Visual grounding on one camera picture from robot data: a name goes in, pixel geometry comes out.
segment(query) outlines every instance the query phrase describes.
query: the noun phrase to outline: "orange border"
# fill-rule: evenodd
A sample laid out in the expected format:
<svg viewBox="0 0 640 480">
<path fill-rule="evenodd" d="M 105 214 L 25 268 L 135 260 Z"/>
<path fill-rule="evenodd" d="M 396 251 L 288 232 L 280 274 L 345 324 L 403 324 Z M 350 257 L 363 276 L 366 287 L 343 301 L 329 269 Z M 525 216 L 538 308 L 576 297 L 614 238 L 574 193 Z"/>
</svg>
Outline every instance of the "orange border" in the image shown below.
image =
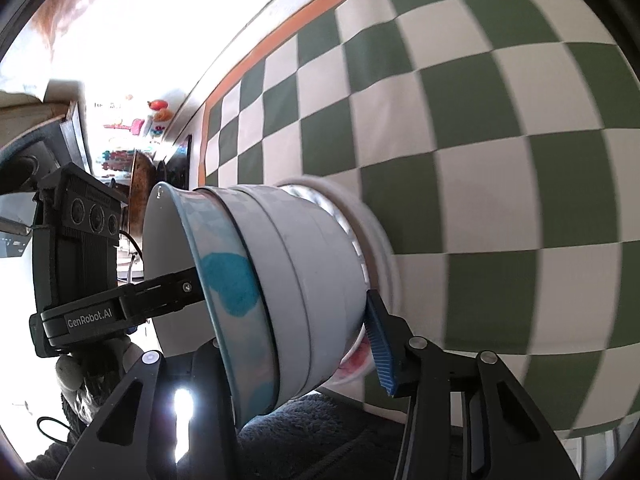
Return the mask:
<svg viewBox="0 0 640 480">
<path fill-rule="evenodd" d="M 216 89 L 205 101 L 204 118 L 202 121 L 202 142 L 200 144 L 200 165 L 198 167 L 198 185 L 204 186 L 205 168 L 204 161 L 207 153 L 208 134 L 205 125 L 209 122 L 209 111 L 220 98 L 231 90 L 231 88 L 242 78 L 242 76 L 258 61 L 269 55 L 278 48 L 307 23 L 312 22 L 322 13 L 327 12 L 332 7 L 340 4 L 344 0 L 313 0 L 305 7 L 298 10 L 290 18 L 287 18 L 278 28 L 264 38 L 247 56 L 242 59 L 231 71 L 222 79 Z"/>
</svg>

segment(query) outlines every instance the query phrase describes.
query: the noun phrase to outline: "dark fleece clothing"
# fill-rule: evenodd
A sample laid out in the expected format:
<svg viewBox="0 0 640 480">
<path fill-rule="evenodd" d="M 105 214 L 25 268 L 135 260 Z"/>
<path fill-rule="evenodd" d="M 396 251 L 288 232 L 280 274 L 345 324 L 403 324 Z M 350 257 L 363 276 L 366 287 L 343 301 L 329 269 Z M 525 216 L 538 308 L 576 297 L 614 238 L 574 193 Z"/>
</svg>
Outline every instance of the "dark fleece clothing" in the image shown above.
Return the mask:
<svg viewBox="0 0 640 480">
<path fill-rule="evenodd" d="M 84 429 L 67 405 L 69 446 L 52 444 L 28 467 L 41 479 L 55 479 Z M 391 480 L 404 426 L 321 394 L 288 402 L 257 417 L 238 434 L 242 480 Z M 188 460 L 178 464 L 178 478 Z M 462 438 L 453 434 L 451 479 L 462 476 Z"/>
</svg>

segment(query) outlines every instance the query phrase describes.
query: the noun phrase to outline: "bright light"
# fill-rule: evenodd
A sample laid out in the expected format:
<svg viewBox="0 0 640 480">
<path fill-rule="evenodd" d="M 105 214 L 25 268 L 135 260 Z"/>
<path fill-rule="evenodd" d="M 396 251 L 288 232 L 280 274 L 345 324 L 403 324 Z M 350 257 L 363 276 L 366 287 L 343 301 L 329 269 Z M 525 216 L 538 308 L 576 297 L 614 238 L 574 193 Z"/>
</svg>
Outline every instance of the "bright light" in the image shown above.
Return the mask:
<svg viewBox="0 0 640 480">
<path fill-rule="evenodd" d="M 189 450 L 189 421 L 193 416 L 193 399 L 188 390 L 180 388 L 175 391 L 175 436 L 177 443 L 175 446 L 175 461 L 180 460 Z"/>
</svg>

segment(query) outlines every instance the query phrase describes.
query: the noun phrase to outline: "black robotic device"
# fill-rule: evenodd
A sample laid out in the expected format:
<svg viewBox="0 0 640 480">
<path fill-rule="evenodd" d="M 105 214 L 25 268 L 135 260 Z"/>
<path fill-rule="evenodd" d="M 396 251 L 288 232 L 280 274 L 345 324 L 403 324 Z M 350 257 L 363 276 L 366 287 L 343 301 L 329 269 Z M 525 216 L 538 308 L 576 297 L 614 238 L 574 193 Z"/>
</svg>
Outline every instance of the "black robotic device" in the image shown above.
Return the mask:
<svg viewBox="0 0 640 480">
<path fill-rule="evenodd" d="M 40 357 L 86 351 L 204 299 L 195 268 L 116 285 L 113 225 L 120 225 L 124 197 L 79 168 L 49 175 L 37 200 L 37 313 L 30 328 Z M 578 478 L 544 416 L 495 353 L 469 358 L 442 351 L 388 314 L 375 290 L 367 292 L 364 322 L 380 383 L 389 395 L 410 398 L 396 480 L 449 477 L 452 391 L 463 394 L 463 480 Z M 58 480 L 175 479 L 173 393 L 180 387 L 191 391 L 196 413 L 189 428 L 190 478 L 238 478 L 234 412 L 213 340 L 170 358 L 145 353 L 84 431 Z"/>
</svg>

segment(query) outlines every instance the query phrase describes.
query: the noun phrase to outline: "green and white checkered cloth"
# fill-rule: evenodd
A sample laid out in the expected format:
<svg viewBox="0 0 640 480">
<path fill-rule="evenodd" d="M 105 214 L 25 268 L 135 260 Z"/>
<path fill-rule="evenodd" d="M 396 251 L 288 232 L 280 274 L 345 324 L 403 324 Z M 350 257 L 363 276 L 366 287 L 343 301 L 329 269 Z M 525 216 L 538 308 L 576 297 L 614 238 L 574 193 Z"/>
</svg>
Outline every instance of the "green and white checkered cloth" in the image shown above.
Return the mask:
<svg viewBox="0 0 640 480">
<path fill-rule="evenodd" d="M 209 185 L 360 196 L 414 332 L 498 352 L 561 436 L 640 410 L 640 91 L 582 0 L 346 0 L 207 124 Z"/>
</svg>

